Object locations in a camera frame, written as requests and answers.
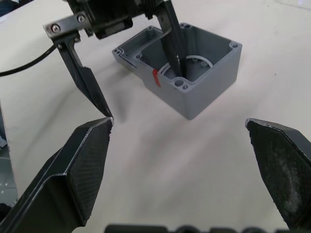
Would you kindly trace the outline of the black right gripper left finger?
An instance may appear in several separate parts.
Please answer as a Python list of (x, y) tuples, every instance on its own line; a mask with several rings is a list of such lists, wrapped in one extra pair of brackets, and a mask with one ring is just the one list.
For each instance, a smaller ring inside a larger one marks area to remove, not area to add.
[(113, 119), (77, 127), (0, 224), (2, 233), (71, 233), (89, 220), (102, 183)]

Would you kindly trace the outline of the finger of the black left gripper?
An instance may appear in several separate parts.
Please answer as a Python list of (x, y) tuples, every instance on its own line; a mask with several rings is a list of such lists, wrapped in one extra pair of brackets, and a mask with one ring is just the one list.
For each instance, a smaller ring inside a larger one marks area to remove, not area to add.
[(163, 51), (177, 77), (186, 77), (187, 44), (170, 0), (163, 1), (157, 7), (155, 15), (161, 26)]
[(112, 117), (112, 113), (92, 70), (82, 65), (75, 51), (74, 44), (75, 39), (73, 37), (63, 37), (56, 40), (59, 53), (77, 88), (103, 115)]

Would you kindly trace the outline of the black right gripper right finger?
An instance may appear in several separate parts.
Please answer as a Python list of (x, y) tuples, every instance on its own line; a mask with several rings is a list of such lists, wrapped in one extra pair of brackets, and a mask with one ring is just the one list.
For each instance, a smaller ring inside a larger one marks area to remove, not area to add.
[(261, 178), (291, 230), (311, 228), (311, 143), (298, 130), (249, 118), (245, 122)]

